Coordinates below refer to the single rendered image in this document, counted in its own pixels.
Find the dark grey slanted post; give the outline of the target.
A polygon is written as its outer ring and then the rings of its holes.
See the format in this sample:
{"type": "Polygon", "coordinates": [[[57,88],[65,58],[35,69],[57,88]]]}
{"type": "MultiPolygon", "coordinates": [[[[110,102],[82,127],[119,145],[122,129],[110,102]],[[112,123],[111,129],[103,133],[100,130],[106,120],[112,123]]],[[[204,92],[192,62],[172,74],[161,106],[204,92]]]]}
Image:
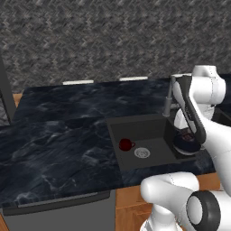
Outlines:
{"type": "Polygon", "coordinates": [[[9,124],[13,122],[16,105],[14,102],[13,93],[11,90],[9,79],[5,72],[5,65],[0,55],[0,97],[2,99],[5,113],[9,124]]]}

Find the grey dishwasher door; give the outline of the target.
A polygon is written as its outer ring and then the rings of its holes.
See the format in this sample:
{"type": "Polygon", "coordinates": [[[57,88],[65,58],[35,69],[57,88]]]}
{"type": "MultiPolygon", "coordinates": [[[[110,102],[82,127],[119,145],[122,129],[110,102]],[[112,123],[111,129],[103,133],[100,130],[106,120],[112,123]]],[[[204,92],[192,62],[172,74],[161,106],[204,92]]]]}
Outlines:
{"type": "Polygon", "coordinates": [[[108,199],[85,205],[27,215],[3,216],[9,231],[115,231],[116,191],[110,190],[108,199]]]}

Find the dark grey double sink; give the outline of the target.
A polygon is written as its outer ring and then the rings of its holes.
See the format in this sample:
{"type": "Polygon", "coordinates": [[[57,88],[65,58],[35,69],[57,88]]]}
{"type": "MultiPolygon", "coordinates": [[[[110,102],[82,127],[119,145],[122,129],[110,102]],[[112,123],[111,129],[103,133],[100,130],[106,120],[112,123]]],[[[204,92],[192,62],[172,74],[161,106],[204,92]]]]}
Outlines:
{"type": "Polygon", "coordinates": [[[192,156],[185,156],[173,148],[176,135],[172,119],[162,115],[135,115],[108,118],[108,132],[114,146],[119,169],[124,182],[140,181],[155,174],[188,171],[195,175],[214,171],[213,163],[205,150],[192,156]],[[135,143],[128,152],[119,149],[121,139],[127,138],[135,143]],[[137,158],[134,150],[147,148],[150,156],[137,158]]]}

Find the white stool seat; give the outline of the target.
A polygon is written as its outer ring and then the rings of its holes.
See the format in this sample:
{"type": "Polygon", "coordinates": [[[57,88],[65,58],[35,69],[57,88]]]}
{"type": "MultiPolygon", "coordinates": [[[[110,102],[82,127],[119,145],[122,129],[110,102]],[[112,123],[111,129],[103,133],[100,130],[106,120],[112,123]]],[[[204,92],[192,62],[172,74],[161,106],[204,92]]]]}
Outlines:
{"type": "Polygon", "coordinates": [[[136,81],[136,80],[147,80],[148,77],[126,77],[120,78],[119,81],[136,81]]]}
{"type": "Polygon", "coordinates": [[[85,84],[93,84],[94,80],[73,80],[73,81],[64,81],[62,82],[62,85],[85,85],[85,84]]]}

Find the wooden cupboard front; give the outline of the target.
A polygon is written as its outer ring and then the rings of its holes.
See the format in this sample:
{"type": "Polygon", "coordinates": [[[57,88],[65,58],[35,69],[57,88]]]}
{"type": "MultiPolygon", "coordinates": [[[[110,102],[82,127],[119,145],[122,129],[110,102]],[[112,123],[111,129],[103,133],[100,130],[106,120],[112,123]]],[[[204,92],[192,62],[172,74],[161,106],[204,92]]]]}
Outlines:
{"type": "MultiPolygon", "coordinates": [[[[197,176],[199,188],[220,189],[217,173],[197,176]]],[[[143,222],[152,211],[152,204],[141,197],[140,185],[115,191],[115,231],[140,231],[143,222]]]]}

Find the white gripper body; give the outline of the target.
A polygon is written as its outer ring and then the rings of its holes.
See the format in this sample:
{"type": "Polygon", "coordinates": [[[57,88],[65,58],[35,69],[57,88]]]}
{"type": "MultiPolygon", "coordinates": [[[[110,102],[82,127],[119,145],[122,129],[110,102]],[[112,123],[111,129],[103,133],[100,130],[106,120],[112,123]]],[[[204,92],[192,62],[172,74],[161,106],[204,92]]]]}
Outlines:
{"type": "Polygon", "coordinates": [[[174,119],[174,126],[180,130],[183,130],[189,127],[181,109],[179,109],[176,113],[176,116],[174,119]]]}

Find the red mug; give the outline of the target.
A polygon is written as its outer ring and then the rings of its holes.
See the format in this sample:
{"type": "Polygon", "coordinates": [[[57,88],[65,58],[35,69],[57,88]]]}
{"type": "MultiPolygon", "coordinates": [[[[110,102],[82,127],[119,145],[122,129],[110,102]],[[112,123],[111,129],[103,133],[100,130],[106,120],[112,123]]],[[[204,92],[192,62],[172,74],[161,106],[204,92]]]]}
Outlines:
{"type": "Polygon", "coordinates": [[[132,142],[130,139],[123,138],[119,142],[119,149],[124,152],[130,151],[134,147],[135,147],[135,143],[132,142]]]}

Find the silver sink drain strainer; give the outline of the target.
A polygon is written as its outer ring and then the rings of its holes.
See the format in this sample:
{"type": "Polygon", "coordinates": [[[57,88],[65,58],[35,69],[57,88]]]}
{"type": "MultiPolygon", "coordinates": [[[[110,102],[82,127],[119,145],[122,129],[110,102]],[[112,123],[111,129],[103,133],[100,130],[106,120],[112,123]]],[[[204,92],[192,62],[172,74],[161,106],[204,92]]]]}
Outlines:
{"type": "Polygon", "coordinates": [[[146,159],[150,156],[150,154],[150,151],[144,147],[139,147],[134,150],[134,155],[140,159],[146,159]]]}

